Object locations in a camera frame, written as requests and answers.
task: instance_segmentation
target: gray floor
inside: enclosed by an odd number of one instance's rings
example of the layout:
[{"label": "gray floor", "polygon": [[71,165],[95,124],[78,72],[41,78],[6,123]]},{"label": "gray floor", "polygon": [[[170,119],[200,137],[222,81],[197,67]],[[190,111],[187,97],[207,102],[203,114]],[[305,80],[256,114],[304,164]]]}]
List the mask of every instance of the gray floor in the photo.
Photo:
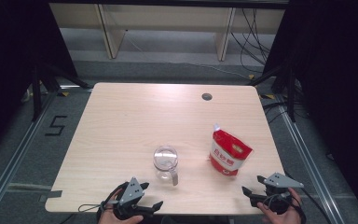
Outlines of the gray floor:
[{"label": "gray floor", "polygon": [[[114,60],[107,59],[100,31],[62,29],[62,34],[79,77],[89,84],[122,81],[245,85],[249,81],[249,75],[259,75],[241,66],[241,49],[232,37],[225,61],[218,62],[213,34],[208,33],[129,31]],[[236,36],[243,41],[241,34]],[[270,47],[273,38],[273,35],[260,36],[261,42],[267,47]],[[262,59],[257,49],[251,50]],[[252,70],[262,71],[263,68],[262,64],[246,55],[242,55],[242,63]],[[59,81],[61,84],[71,84],[64,79]],[[258,85],[258,92],[270,94],[269,87],[272,82],[273,78]],[[89,96],[89,91],[70,91],[66,97],[54,97],[0,202],[0,223],[60,223],[69,216],[47,212],[41,196],[46,196],[54,183]],[[276,102],[275,99],[261,101],[263,105]],[[32,110],[32,101],[24,103],[3,137],[0,144],[0,178],[21,144],[21,139],[32,125]],[[281,113],[280,108],[276,107],[271,109],[266,117],[270,121],[269,126],[283,168],[296,180],[304,183],[308,193],[322,204],[314,187],[315,183],[310,178]],[[57,132],[49,127],[56,116],[66,116],[65,119],[57,120],[57,123],[65,126],[62,134],[46,136],[46,133]],[[301,136],[329,192],[332,193],[344,222],[358,223],[358,202],[335,163],[325,157],[328,150],[307,117],[300,98],[296,105],[296,126],[301,131]],[[308,223],[327,223],[311,200],[302,191],[298,192],[304,201]],[[231,221],[263,223],[261,218],[261,215],[231,217]],[[78,214],[67,223],[95,223],[95,216]]]}]

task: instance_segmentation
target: table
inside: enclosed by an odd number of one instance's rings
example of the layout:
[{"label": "table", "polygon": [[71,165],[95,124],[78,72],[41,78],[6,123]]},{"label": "table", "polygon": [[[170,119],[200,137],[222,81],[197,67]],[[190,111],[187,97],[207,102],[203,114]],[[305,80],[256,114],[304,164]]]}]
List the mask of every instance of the table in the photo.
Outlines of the table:
[{"label": "table", "polygon": [[[209,161],[215,123],[254,149],[236,177],[221,175]],[[155,174],[153,153],[165,144],[178,152],[176,187]],[[282,164],[254,87],[98,83],[52,187],[62,196],[49,198],[46,209],[77,212],[135,176],[150,183],[138,204],[164,201],[157,214],[256,214],[241,186],[264,194],[256,176],[275,172],[283,174]]]}]

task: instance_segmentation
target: packaged snack bag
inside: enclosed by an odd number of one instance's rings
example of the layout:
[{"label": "packaged snack bag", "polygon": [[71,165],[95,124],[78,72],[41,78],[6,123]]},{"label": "packaged snack bag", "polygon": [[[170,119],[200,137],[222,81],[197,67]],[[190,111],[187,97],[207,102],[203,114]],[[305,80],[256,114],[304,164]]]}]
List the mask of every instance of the packaged snack bag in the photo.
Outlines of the packaged snack bag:
[{"label": "packaged snack bag", "polygon": [[210,158],[217,171],[223,175],[236,175],[252,151],[241,140],[221,130],[218,124],[214,125]]}]

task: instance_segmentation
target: hand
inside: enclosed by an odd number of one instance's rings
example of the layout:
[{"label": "hand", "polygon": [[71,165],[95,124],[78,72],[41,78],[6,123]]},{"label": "hand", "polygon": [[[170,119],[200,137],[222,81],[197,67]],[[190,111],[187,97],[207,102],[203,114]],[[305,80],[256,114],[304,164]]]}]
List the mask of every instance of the hand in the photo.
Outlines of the hand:
[{"label": "hand", "polygon": [[[120,190],[118,190],[110,199],[114,200],[119,193]],[[120,220],[113,213],[113,205],[107,204],[105,210],[101,213],[100,221],[98,224],[136,224],[140,223],[142,220],[144,220],[143,216],[134,216],[126,220]]]},{"label": "hand", "polygon": [[[295,190],[289,188],[289,192],[292,194],[294,199],[292,204],[299,206],[298,203],[301,203],[301,198],[298,196]],[[300,224],[301,217],[293,206],[289,206],[287,211],[281,215],[277,215],[271,210],[267,209],[263,203],[258,203],[257,207],[267,216],[268,219],[265,221],[273,224]]]}]

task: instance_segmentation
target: glass cup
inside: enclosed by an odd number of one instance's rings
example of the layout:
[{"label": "glass cup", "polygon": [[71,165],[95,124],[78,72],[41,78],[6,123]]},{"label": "glass cup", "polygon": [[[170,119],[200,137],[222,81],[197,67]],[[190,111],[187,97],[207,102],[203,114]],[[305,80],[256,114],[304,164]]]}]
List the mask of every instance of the glass cup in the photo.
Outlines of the glass cup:
[{"label": "glass cup", "polygon": [[154,165],[157,176],[162,180],[171,180],[172,184],[178,184],[177,166],[178,155],[176,150],[170,146],[161,146],[154,153]]}]

